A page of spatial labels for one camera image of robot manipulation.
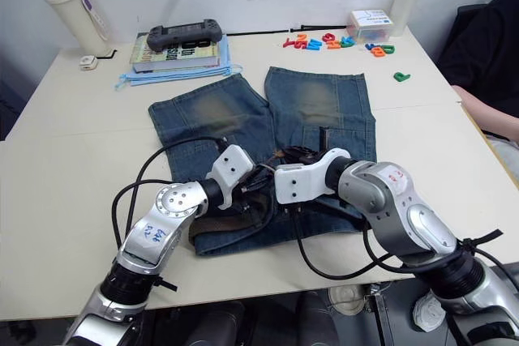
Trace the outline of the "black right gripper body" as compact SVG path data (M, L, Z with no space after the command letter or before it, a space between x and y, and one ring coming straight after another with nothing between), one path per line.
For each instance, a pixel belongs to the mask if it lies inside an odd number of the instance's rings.
M325 150L315 151L303 146L288 146L281 150L281 154L285 164L310 165L319 162Z

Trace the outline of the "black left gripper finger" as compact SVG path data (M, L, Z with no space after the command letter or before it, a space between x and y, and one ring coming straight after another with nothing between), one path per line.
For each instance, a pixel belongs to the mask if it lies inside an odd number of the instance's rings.
M268 200L249 200L245 214L253 226L257 228L263 226L268 216Z

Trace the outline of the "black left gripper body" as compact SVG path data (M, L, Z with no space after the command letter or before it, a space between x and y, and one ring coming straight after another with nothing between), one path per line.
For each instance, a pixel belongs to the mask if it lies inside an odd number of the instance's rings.
M258 164L238 184L238 205L241 211L270 211L273 202L275 169Z

